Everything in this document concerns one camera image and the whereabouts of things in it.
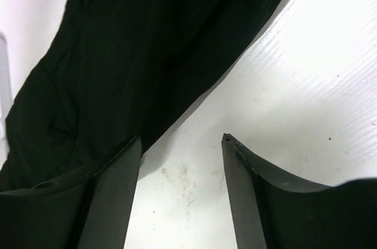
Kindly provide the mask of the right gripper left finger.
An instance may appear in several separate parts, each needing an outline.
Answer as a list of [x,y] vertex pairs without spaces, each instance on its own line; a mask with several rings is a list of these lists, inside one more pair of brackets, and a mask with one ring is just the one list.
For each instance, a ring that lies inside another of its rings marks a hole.
[[141,161],[132,138],[30,189],[1,193],[1,248],[123,248]]

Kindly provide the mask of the black trousers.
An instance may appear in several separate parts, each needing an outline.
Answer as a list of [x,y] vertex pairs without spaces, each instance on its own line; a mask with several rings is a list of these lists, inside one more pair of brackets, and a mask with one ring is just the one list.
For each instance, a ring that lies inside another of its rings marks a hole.
[[150,148],[232,66],[281,0],[67,0],[6,118],[1,190],[32,188],[132,137]]

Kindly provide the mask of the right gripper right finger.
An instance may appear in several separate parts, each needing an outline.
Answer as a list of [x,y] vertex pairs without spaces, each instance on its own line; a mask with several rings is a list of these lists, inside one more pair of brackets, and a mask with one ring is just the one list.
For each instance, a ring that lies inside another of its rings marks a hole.
[[376,179],[328,186],[298,177],[222,139],[239,248],[375,248]]

